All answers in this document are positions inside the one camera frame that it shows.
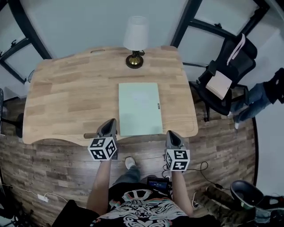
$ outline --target light green notebook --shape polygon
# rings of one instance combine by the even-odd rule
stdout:
[[[119,123],[121,136],[162,134],[158,84],[119,84]]]

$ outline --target wooden desk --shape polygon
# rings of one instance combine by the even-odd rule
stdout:
[[[145,50],[144,65],[125,64],[130,50],[98,47],[62,59],[44,60],[34,72],[28,93],[23,141],[55,138],[88,146],[86,133],[96,133],[116,118],[119,135],[118,84],[158,83],[163,132],[183,137],[198,132],[195,108],[180,56],[175,47]]]

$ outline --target black shirt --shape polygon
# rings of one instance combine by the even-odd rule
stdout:
[[[284,69],[280,68],[270,81],[263,83],[263,87],[267,98],[272,104],[277,99],[284,103]]]
[[[167,195],[146,184],[120,183],[109,189],[107,213],[78,207],[70,200],[53,227],[59,226],[220,226],[214,217],[190,218]]]

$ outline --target white strap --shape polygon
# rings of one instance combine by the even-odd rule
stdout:
[[[235,59],[235,57],[238,55],[240,49],[244,46],[245,44],[245,35],[244,34],[241,34],[242,37],[241,37],[241,40],[240,42],[238,43],[238,45],[236,46],[236,48],[232,51],[228,61],[227,61],[227,65],[229,65],[229,62],[231,61],[231,59]]]

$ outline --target brass lamp base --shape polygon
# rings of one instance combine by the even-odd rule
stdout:
[[[133,51],[131,55],[126,58],[126,65],[131,69],[138,69],[143,65],[143,58],[139,55],[139,51]]]

